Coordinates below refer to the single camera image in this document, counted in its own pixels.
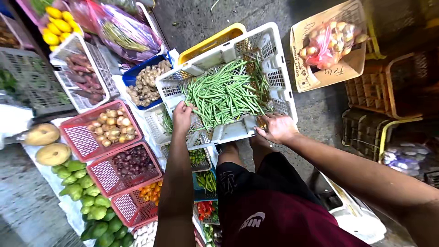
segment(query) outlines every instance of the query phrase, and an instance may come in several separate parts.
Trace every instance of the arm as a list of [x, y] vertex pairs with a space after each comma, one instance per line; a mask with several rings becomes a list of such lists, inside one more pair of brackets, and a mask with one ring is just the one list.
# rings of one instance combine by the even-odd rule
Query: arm
[[192, 212], [194, 185], [186, 133], [191, 125], [191, 107], [180, 102], [173, 112], [173, 131], [162, 193], [158, 205], [158, 227], [154, 245], [195, 246]]
[[331, 180], [407, 228], [418, 246], [439, 241], [439, 190], [385, 165], [341, 151], [299, 133], [293, 120], [279, 113], [263, 116], [269, 141], [283, 144]]

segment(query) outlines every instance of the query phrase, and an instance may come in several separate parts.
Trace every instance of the black shorts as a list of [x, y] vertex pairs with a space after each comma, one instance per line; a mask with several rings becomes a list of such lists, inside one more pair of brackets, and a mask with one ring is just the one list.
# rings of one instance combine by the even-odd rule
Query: black shorts
[[279, 152], [267, 154], [256, 173], [233, 162], [224, 162], [217, 166], [216, 177], [220, 202], [229, 201], [231, 197], [251, 190], [271, 189], [321, 205], [287, 158]]

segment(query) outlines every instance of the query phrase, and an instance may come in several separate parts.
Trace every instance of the person's right hand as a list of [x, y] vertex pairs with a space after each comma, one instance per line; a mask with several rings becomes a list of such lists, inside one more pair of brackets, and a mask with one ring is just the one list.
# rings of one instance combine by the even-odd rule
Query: person's right hand
[[284, 145], [299, 133], [293, 119], [285, 114], [269, 113], [263, 115], [262, 119], [267, 124], [266, 131], [256, 126], [254, 129], [259, 135], [271, 142]]

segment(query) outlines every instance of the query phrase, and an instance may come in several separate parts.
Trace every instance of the maroon shirt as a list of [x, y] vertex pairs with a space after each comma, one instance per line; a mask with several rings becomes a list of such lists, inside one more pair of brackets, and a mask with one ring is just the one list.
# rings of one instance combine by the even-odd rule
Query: maroon shirt
[[225, 247], [369, 246], [339, 228], [325, 208], [299, 196], [256, 190], [219, 203]]

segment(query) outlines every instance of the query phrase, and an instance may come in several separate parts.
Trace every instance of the yellow lemon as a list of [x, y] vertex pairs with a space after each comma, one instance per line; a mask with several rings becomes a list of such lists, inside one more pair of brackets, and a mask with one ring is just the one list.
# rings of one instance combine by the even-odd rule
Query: yellow lemon
[[56, 35], [61, 35], [62, 34], [62, 32], [55, 26], [55, 24], [53, 24], [53, 23], [49, 23], [48, 25], [47, 25], [47, 28], [53, 33], [53, 34], [56, 34]]
[[63, 37], [64, 39], [67, 39], [70, 36], [71, 33], [62, 33], [60, 35], [60, 38]]
[[43, 34], [43, 40], [51, 46], [55, 46], [59, 44], [59, 38], [58, 36], [54, 35], [53, 33], [46, 33]]
[[77, 24], [75, 21], [73, 21], [73, 20], [68, 21], [67, 23], [68, 23], [73, 29], [74, 29], [75, 27], [79, 27], [78, 24]]
[[61, 11], [59, 11], [59, 9], [56, 9], [54, 7], [46, 7], [46, 12], [53, 18], [56, 19], [61, 19], [62, 18], [62, 13]]
[[81, 36], [84, 35], [79, 27], [74, 27], [74, 28], [73, 28], [73, 31], [76, 32], [76, 33], [78, 33], [78, 34], [81, 35]]
[[73, 21], [73, 15], [70, 12], [68, 12], [68, 11], [63, 11], [62, 12], [62, 18], [66, 22]]
[[48, 28], [43, 29], [43, 34], [52, 33]]
[[58, 19], [53, 19], [53, 18], [49, 18], [49, 20], [55, 24], [55, 26], [61, 30], [64, 33], [71, 33], [72, 32], [72, 27], [65, 21], [63, 20], [58, 20]]

